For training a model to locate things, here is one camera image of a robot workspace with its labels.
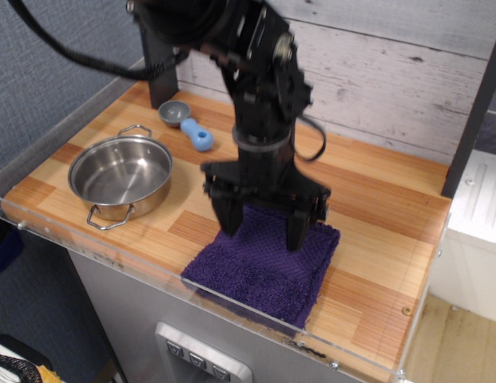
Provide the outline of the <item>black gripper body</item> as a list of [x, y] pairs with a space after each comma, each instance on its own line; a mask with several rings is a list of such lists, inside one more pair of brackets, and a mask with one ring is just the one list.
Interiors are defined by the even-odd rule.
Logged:
[[240, 144], [237, 160], [206, 162], [200, 170], [211, 201], [243, 197], [244, 204], [260, 204], [288, 214], [310, 211], [311, 223], [327, 218], [331, 191], [299, 171], [290, 140], [266, 147]]

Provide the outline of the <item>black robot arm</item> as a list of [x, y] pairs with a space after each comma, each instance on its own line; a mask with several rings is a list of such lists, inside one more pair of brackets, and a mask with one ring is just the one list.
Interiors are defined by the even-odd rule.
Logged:
[[131, 1], [128, 9], [161, 45], [191, 50], [220, 68], [232, 99], [234, 161], [201, 165], [204, 190], [222, 230], [234, 235], [244, 205], [287, 216], [286, 240], [299, 250], [311, 225], [327, 217], [330, 190], [295, 164], [296, 122], [311, 103], [289, 24], [266, 1]]

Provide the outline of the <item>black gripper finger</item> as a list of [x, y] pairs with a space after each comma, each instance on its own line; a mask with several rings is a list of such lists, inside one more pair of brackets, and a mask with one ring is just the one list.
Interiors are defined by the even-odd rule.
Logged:
[[298, 251], [304, 243], [311, 225], [311, 212], [297, 210], [287, 217], [287, 249]]
[[234, 236], [244, 219], [244, 198], [212, 198], [212, 207], [222, 231]]

